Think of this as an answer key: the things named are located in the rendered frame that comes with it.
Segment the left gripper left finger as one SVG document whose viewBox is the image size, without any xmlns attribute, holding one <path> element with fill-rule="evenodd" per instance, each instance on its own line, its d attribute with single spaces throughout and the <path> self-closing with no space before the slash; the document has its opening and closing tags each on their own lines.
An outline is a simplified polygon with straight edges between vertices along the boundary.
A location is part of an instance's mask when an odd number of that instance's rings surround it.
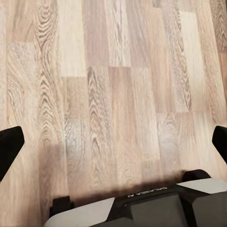
<svg viewBox="0 0 227 227">
<path fill-rule="evenodd" d="M 20 126 L 0 131 L 0 182 L 25 143 Z"/>
</svg>

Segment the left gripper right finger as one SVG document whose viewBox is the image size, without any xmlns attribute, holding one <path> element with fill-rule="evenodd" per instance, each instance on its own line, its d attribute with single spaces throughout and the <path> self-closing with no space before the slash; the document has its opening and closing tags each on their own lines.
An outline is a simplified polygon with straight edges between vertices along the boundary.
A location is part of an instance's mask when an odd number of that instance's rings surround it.
<svg viewBox="0 0 227 227">
<path fill-rule="evenodd" d="M 213 132 L 212 143 L 227 164 L 227 128 L 216 126 Z"/>
</svg>

